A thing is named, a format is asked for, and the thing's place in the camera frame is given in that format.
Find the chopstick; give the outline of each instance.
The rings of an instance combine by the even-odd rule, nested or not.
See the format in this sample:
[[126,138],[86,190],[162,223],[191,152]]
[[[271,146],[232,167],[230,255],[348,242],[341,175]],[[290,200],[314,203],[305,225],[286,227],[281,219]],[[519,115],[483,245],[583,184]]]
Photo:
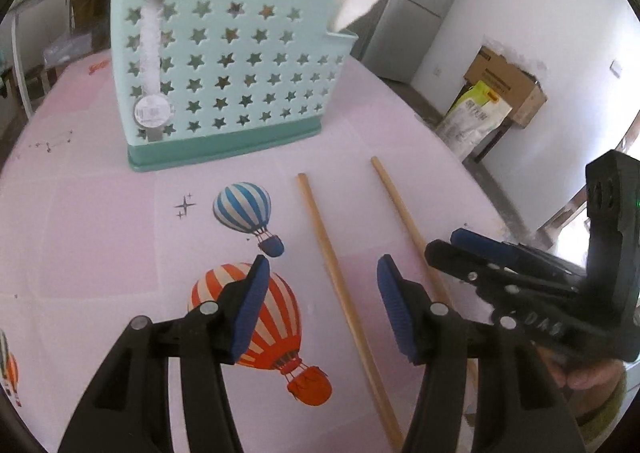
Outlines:
[[314,232],[316,233],[316,239],[322,251],[322,257],[324,263],[331,277],[331,281],[334,284],[335,294],[342,307],[342,312],[347,319],[347,324],[353,336],[353,340],[356,343],[358,349],[358,355],[360,356],[360,362],[367,375],[367,381],[369,383],[369,389],[373,396],[374,403],[378,416],[382,421],[382,426],[385,430],[386,438],[391,445],[391,448],[395,452],[399,452],[402,449],[404,439],[402,437],[402,431],[396,419],[389,397],[386,394],[385,386],[380,377],[380,372],[376,368],[373,354],[367,343],[367,338],[362,327],[362,322],[358,316],[353,299],[347,288],[340,265],[338,264],[338,258],[335,255],[334,248],[329,239],[329,235],[324,228],[324,223],[318,210],[318,205],[314,198],[309,179],[306,174],[301,173],[298,175],[298,185],[302,191],[302,195],[305,199],[306,208],[314,226]]
[[[378,172],[378,176],[380,177],[380,180],[384,184],[386,192],[391,198],[391,201],[395,205],[396,210],[398,211],[398,215],[402,219],[402,223],[404,224],[404,227],[406,228],[407,232],[411,236],[411,239],[414,242],[416,251],[418,252],[418,254],[420,254],[420,257],[422,258],[421,262],[424,266],[424,271],[426,273],[427,278],[429,279],[429,284],[431,285],[431,287],[433,287],[433,292],[434,292],[433,300],[438,303],[444,303],[445,305],[448,305],[453,310],[455,310],[456,307],[453,303],[453,299],[449,294],[449,290],[447,289],[447,286],[445,285],[442,278],[440,277],[440,274],[438,274],[438,272],[427,263],[424,257],[424,249],[427,246],[427,241],[420,234],[420,230],[418,230],[418,226],[415,225],[414,219],[412,218],[411,213],[409,213],[409,209],[407,209],[404,203],[404,200],[402,200],[402,197],[400,196],[398,189],[396,188],[395,184],[391,180],[391,177],[386,172],[385,167],[382,165],[382,162],[380,162],[380,159],[378,157],[373,157],[371,159],[371,163],[375,168],[376,172]],[[478,389],[478,367],[476,363],[473,361],[473,359],[469,359],[466,362],[466,372],[470,376],[471,382],[473,383],[474,388],[476,388],[477,390]]]

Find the star print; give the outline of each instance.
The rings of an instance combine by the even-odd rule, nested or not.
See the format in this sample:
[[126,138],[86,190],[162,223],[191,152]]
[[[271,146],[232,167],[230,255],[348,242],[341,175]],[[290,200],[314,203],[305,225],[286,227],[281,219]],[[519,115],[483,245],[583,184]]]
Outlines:
[[300,9],[292,8],[291,13],[287,17],[292,21],[300,19]]
[[255,31],[255,36],[251,36],[251,39],[255,39],[259,45],[263,41],[267,40],[267,31],[258,29]]
[[138,34],[137,36],[128,36],[129,37],[129,42],[127,43],[127,48],[131,48],[134,51],[138,50],[138,47],[140,46],[140,34]]
[[169,70],[169,68],[173,68],[174,64],[171,62],[171,58],[162,58],[160,60],[160,68],[162,68],[163,72]]
[[222,36],[222,39],[226,39],[226,42],[231,45],[231,43],[239,39],[238,29],[237,28],[227,28],[225,29],[225,35]]
[[191,92],[196,93],[199,89],[202,88],[202,85],[200,84],[199,79],[190,79],[189,80],[189,84],[187,86],[187,90],[190,90]]
[[242,8],[243,5],[244,3],[235,3],[232,1],[231,6],[229,7],[229,10],[227,10],[227,12],[231,14],[234,19],[236,19],[241,14],[244,14],[244,9]]
[[198,110],[201,110],[202,107],[200,106],[200,101],[199,100],[190,100],[189,101],[189,108],[187,108],[187,110],[189,110],[191,113],[196,113]]
[[140,73],[140,64],[139,63],[129,63],[129,70],[127,74],[133,74],[135,77],[138,77]]
[[265,5],[258,14],[262,16],[264,19],[267,19],[267,18],[270,18],[271,16],[275,16],[275,14],[273,13],[274,9],[275,9],[275,6],[273,5]]
[[291,41],[293,41],[293,32],[290,30],[285,30],[284,34],[282,35],[282,37],[280,38],[280,41],[282,41],[285,45]]
[[164,16],[165,20],[169,21],[171,19],[171,16],[175,16],[176,14],[178,14],[178,12],[175,9],[175,3],[165,4],[162,7],[162,15]]
[[167,96],[169,92],[173,92],[175,90],[174,87],[171,86],[171,81],[168,83],[160,83],[160,93]]
[[207,35],[205,34],[205,30],[206,29],[204,28],[193,29],[193,34],[189,39],[192,40],[194,43],[196,43],[196,45],[199,45],[201,42],[203,42],[207,38]]
[[193,67],[194,70],[198,70],[198,67],[204,65],[204,61],[202,60],[202,56],[191,56],[191,60],[189,60],[187,64]]
[[256,63],[262,63],[261,54],[251,54],[246,62],[249,63],[252,67],[255,67]]
[[140,8],[130,8],[129,15],[125,18],[125,21],[130,21],[135,25],[138,20],[142,18],[142,14],[140,14]]
[[233,53],[222,56],[220,61],[218,61],[218,64],[223,65],[225,68],[227,68],[231,63],[235,63]]
[[210,1],[199,1],[196,4],[196,8],[193,9],[193,13],[200,16],[200,18],[204,18],[209,12],[211,12],[211,2]]
[[169,46],[169,43],[173,43],[174,41],[175,38],[173,30],[169,30],[169,32],[162,32],[160,36],[160,42],[164,45],[165,48]]
[[226,86],[229,86],[231,83],[229,82],[229,76],[227,76],[226,78],[218,78],[218,84],[216,84],[216,86],[218,86],[220,88],[220,90],[224,90]]

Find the white wall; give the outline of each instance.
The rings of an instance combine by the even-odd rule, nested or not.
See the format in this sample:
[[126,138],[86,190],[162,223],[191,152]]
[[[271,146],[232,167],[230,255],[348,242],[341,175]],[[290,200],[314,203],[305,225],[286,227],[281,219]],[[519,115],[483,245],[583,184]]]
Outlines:
[[[580,190],[584,166],[615,147],[638,113],[640,22],[626,0],[456,0],[412,83],[438,111],[455,99],[484,35],[548,67],[545,106],[484,160],[535,230]],[[613,59],[621,80],[609,72]]]

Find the table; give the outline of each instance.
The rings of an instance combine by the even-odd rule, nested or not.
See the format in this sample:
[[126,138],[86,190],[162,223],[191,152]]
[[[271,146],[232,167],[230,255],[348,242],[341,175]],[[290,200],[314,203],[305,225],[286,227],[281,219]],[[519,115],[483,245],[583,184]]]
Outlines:
[[[0,177],[0,328],[20,377],[18,410],[55,451],[66,423],[111,345],[138,314],[186,313],[191,289],[223,263],[252,261],[251,235],[220,224],[212,202],[249,181],[271,196],[272,233],[286,250],[272,270],[291,287],[302,321],[300,357],[333,387],[306,406],[275,371],[225,367],[245,451],[388,453],[358,354],[324,269],[295,177],[306,172],[360,312],[385,388],[406,432],[422,370],[398,353],[377,291],[383,253],[420,280],[418,256],[378,176],[380,157],[428,239],[468,227],[499,239],[506,228],[481,189],[412,110],[348,60],[318,136],[234,158],[145,174],[127,165],[109,57],[70,65],[28,124]],[[486,321],[473,289],[450,282],[466,317]],[[170,371],[171,401],[179,397]],[[187,451],[172,404],[176,452]]]

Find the mint green utensil holder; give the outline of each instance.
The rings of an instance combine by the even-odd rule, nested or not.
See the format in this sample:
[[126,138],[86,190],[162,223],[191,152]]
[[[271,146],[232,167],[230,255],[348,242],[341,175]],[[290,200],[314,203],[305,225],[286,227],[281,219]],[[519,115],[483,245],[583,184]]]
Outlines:
[[113,74],[129,163],[147,171],[316,133],[357,36],[327,32],[337,0],[162,0],[160,91],[173,109],[142,128],[145,0],[111,0]]

